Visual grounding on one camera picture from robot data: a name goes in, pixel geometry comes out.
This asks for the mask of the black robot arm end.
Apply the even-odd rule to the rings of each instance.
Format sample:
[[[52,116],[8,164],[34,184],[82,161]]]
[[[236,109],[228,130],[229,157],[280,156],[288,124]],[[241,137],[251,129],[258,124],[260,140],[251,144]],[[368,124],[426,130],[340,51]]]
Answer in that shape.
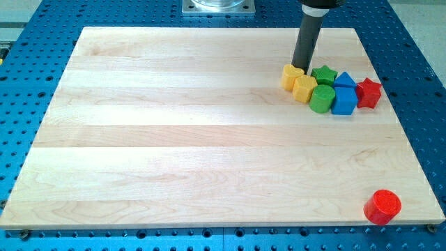
[[[344,5],[346,0],[299,0],[299,2],[311,8],[333,9]]]

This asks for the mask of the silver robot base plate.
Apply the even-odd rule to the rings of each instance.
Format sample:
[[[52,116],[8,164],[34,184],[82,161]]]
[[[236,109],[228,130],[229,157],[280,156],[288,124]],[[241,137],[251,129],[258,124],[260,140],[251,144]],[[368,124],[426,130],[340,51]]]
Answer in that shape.
[[[182,0],[183,14],[252,14],[255,0]]]

